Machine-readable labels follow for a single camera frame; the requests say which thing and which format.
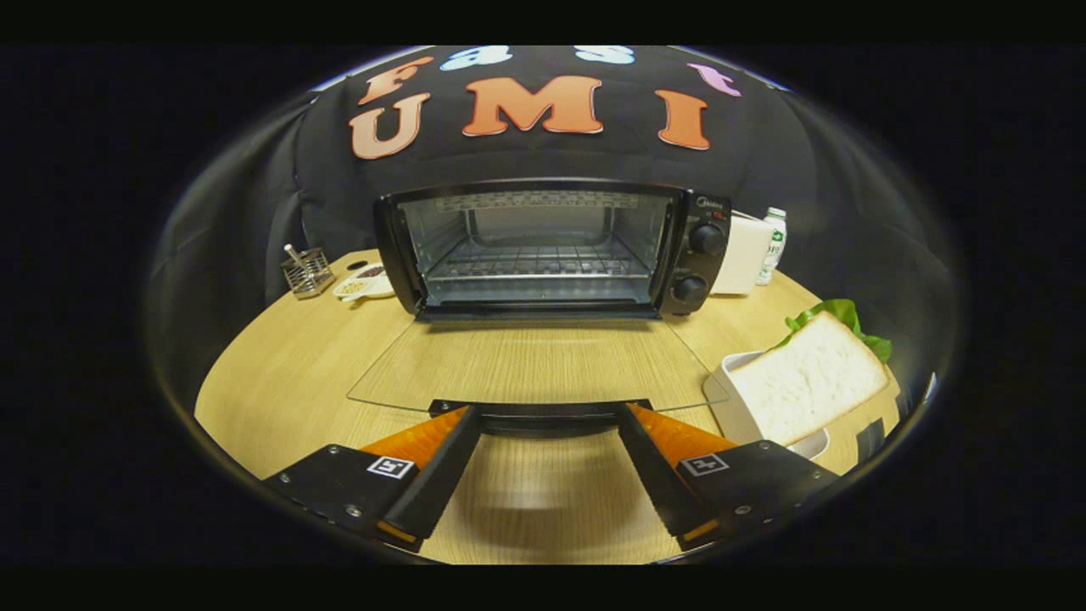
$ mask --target bread slice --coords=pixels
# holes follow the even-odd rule
[[[874,353],[829,313],[731,378],[762,437],[782,446],[817,432],[889,384]]]

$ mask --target wire basket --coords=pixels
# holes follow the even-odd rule
[[[331,268],[328,266],[328,258],[320,247],[303,250],[294,256],[282,262],[282,272],[290,284],[290,291],[298,298],[308,298],[324,292],[326,288],[336,279]]]

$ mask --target black background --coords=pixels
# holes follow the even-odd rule
[[[962,375],[914,443],[832,514],[736,562],[1081,562],[1070,442],[1083,355],[1069,341],[1081,48],[699,48],[811,93],[896,149],[956,224],[973,295]],[[0,48],[20,280],[7,291],[5,562],[365,563],[202,462],[147,380],[134,317],[137,273],[176,189],[262,111],[383,50]]]

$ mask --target plastic bottle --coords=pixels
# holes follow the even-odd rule
[[[784,242],[788,238],[788,228],[785,224],[786,214],[780,207],[770,207],[766,214],[766,220],[773,226],[773,237],[769,240],[769,252],[766,253],[766,260],[761,264],[761,271],[758,273],[756,283],[766,285],[773,279],[773,269],[781,262],[781,254],[784,253]]]

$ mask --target table surface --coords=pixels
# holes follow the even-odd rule
[[[376,250],[331,264],[379,260]],[[727,355],[763,351],[821,300],[780,271],[661,321],[421,323],[394,296],[285,294],[219,356],[195,418],[255,478],[328,444],[361,448],[429,419],[435,398],[586,403],[648,398],[720,435],[702,385]],[[856,435],[898,423],[897,382],[826,427],[815,459],[856,467]],[[483,436],[421,556],[450,563],[645,563],[680,553],[615,431],[571,440]]]

